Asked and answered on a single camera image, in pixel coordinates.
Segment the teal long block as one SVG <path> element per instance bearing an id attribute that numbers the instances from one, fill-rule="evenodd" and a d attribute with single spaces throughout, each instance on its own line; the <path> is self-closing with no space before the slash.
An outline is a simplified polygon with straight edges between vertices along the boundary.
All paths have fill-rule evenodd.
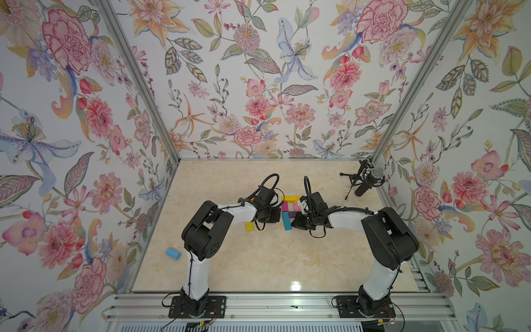
<path id="1" fill-rule="evenodd" d="M 282 212 L 282 221 L 285 231 L 292 230 L 289 212 Z"/>

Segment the yellow long block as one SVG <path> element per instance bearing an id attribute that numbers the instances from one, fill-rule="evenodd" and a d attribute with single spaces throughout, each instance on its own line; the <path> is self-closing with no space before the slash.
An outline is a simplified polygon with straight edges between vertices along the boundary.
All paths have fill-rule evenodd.
<path id="1" fill-rule="evenodd" d="M 300 196 L 285 196 L 283 200 L 287 202 L 295 202 L 300 200 Z"/>

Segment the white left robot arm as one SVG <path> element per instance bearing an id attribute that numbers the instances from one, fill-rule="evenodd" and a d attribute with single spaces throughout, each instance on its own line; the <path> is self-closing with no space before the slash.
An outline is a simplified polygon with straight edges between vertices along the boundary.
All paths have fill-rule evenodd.
<path id="1" fill-rule="evenodd" d="M 205 201 L 200 206 L 181 235 L 188 257 L 186 282 L 180 291 L 186 308 L 195 315 L 205 310 L 211 259 L 221 249 L 230 228 L 247 222 L 274 224 L 280 220 L 282 204 L 275 188 L 261 185 L 236 203 Z"/>

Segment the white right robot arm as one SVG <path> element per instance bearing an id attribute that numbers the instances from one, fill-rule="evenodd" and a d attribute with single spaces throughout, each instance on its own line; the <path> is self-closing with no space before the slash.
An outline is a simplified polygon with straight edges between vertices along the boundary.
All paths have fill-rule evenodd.
<path id="1" fill-rule="evenodd" d="M 300 198 L 301 210 L 292 227 L 312 232 L 346 229 L 365 234 L 374 257 L 366 282 L 358 290 L 353 307 L 365 318 L 389 311 L 391 291 L 402 265 L 416 253 L 420 244 L 398 213 L 391 207 L 373 212 L 360 207 L 329 207 L 320 193 Z"/>

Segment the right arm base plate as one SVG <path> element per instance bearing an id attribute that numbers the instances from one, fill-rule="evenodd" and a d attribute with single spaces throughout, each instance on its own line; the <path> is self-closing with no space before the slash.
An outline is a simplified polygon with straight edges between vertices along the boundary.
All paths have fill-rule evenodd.
<path id="1" fill-rule="evenodd" d="M 390 320 L 395 318 L 395 309 L 389 296 L 372 300 L 365 295 L 337 295 L 330 303 L 337 309 L 340 318 L 369 318 Z"/>

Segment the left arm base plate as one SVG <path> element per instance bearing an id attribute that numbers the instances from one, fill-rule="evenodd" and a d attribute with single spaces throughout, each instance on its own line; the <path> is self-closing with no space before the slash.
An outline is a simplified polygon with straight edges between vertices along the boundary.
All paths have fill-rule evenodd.
<path id="1" fill-rule="evenodd" d="M 184 296 L 173 297 L 168 318 L 174 319 L 199 319 L 199 318 L 225 318 L 227 297 L 211 296 L 200 300 L 191 300 Z"/>

